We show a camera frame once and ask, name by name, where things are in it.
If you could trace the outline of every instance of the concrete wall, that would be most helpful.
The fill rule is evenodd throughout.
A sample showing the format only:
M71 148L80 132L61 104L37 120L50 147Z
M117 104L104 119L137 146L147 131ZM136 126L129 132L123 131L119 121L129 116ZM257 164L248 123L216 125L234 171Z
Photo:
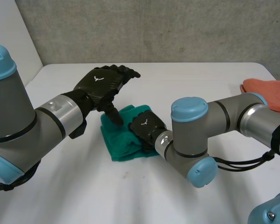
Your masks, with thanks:
M257 62L280 79L280 0L16 0L43 64Z

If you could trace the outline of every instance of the logo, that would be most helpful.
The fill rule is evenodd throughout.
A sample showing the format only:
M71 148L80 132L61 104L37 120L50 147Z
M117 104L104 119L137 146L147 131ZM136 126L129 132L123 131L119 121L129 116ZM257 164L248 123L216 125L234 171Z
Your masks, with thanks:
M146 121L145 121L143 124L141 124L141 125L147 125L147 119L146 119Z
M96 76L94 77L94 81L99 81L99 80L103 80L104 78L97 78Z

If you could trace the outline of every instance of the folded green cloth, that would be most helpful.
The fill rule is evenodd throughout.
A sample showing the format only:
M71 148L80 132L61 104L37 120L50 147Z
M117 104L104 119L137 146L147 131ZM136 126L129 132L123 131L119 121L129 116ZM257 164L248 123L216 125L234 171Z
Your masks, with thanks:
M134 117L147 110L150 110L150 107L147 105L138 107L129 105L123 108L119 111L124 121L122 127L113 124L105 114L101 116L101 131L112 161L127 161L139 157L158 155L156 151L145 153L142 150L140 140L128 128L128 124L132 123Z

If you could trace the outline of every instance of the orange cloth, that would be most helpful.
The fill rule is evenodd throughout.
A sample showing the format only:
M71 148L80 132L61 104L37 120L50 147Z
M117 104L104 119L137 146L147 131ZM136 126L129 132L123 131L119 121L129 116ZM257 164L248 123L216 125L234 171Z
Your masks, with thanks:
M280 113L280 81L246 79L240 86L241 92L256 92L263 96L270 109Z

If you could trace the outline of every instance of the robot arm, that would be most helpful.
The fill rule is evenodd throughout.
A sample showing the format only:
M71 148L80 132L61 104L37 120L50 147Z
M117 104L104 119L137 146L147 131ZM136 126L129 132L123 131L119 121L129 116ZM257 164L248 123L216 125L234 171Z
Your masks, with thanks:
M130 129L156 151L188 182L201 188L216 176L222 159L208 155L208 138L238 131L268 146L271 151L253 160L255 168L280 155L280 114L271 111L262 96L245 93L206 103L197 97L182 98L171 106L172 131L151 111L140 114ZM139 125L146 121L147 126ZM248 224L280 224L280 194L259 205L249 215Z
M33 109L14 61L0 46L0 182L13 183L65 137L82 135L92 110L123 125L112 101L134 77L140 74L125 66L95 68L73 91Z

